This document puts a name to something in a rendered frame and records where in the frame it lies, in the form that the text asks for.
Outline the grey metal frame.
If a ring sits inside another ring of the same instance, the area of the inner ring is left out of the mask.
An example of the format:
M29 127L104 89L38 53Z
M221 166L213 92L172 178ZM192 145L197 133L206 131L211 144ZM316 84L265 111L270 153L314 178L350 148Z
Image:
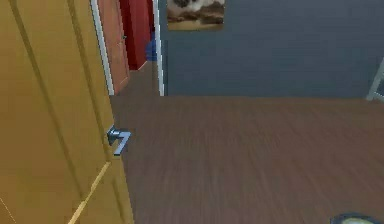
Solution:
M370 90L366 96L368 101L372 101L374 99L384 102L384 96L378 92L380 83L384 80L384 58L382 59L379 68L376 72L376 75L373 79Z

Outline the blue round object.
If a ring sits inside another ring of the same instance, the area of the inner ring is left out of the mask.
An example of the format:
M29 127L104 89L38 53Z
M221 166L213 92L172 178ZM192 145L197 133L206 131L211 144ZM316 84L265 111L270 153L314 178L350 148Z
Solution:
M145 56L147 61L156 61L157 53L156 53L156 38L155 33L152 32L150 36L150 41L147 43L145 47Z

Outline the dark round rimmed object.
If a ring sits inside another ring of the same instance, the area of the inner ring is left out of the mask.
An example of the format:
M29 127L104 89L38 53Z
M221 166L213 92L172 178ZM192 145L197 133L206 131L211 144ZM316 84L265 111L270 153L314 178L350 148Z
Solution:
M384 221L360 213L343 213L332 217L329 224L384 224Z

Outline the framed cat picture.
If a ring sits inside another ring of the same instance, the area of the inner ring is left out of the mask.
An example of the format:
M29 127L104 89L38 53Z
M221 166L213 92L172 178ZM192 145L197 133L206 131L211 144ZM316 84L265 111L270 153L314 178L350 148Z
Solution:
M167 0L169 31L216 31L224 26L225 0Z

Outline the orange wooden room door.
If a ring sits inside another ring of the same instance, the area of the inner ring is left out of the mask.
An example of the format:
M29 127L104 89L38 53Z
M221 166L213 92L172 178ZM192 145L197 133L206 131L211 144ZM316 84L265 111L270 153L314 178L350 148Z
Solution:
M103 37L108 57L111 95L118 95L128 84L129 65L119 0L98 0Z

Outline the yellow wooden room door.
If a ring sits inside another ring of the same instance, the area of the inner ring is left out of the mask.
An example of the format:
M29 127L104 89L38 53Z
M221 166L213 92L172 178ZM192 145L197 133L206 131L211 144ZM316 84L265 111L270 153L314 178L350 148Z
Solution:
M109 72L97 0L0 0L0 224L135 224Z

